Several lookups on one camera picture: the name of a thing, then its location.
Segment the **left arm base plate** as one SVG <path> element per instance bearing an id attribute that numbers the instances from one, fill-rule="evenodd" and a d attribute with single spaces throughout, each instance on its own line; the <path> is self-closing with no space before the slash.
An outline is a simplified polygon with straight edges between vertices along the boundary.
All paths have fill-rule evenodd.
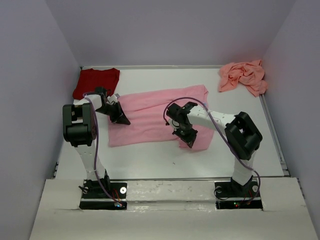
<path id="1" fill-rule="evenodd" d="M 101 189 L 98 183 L 91 188 L 89 182 L 85 181 L 83 185 L 78 186 L 81 190 L 79 208 L 81 210 L 126 210 L 127 209 L 127 190 L 128 184 L 121 181 L 112 181 L 108 195 Z"/>

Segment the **pink t-shirt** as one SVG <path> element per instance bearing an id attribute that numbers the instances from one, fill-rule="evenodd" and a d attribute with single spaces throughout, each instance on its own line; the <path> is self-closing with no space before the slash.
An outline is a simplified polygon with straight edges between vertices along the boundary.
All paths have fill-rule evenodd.
<path id="1" fill-rule="evenodd" d="M 130 125 L 108 123 L 108 146 L 120 147 L 147 142 L 176 141 L 180 148 L 204 151 L 209 148 L 214 131 L 199 125 L 196 140 L 189 148 L 173 135 L 173 128 L 166 126 L 163 118 L 165 107 L 180 97 L 191 97 L 207 104 L 209 91 L 204 85 L 174 88 L 122 95 L 119 102 Z"/>

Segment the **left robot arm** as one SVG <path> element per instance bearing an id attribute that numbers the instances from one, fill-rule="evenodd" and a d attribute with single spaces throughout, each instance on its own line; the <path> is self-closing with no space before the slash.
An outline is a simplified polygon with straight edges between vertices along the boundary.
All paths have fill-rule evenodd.
<path id="1" fill-rule="evenodd" d="M 99 150 L 99 127 L 97 113 L 109 117 L 112 124 L 130 125 L 121 103 L 120 95 L 111 94 L 104 87 L 85 92 L 75 104 L 62 107 L 63 137 L 79 154 L 86 171 L 86 184 L 80 187 L 84 194 L 114 199 L 110 177 L 101 163 Z"/>

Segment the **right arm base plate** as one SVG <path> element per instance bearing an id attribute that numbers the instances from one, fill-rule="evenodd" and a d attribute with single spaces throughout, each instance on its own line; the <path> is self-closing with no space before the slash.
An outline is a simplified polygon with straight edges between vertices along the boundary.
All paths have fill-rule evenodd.
<path id="1" fill-rule="evenodd" d="M 230 181 L 217 181 L 214 183 L 213 194 L 216 198 L 217 210 L 262 210 L 263 204 L 260 193 L 257 193 L 258 183 L 252 181 L 244 191 L 233 189 Z"/>

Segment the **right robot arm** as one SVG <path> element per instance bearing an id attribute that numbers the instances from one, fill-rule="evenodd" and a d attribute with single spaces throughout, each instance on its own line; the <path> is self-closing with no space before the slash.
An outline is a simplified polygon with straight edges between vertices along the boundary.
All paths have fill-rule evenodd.
<path id="1" fill-rule="evenodd" d="M 261 132 L 246 113 L 226 114 L 209 110 L 205 103 L 193 97 L 180 97 L 171 101 L 163 111 L 163 119 L 173 129 L 172 134 L 192 148 L 198 131 L 194 125 L 216 131 L 234 155 L 234 168 L 230 190 L 242 196 L 249 190 L 253 174 L 254 155 L 263 140 Z"/>

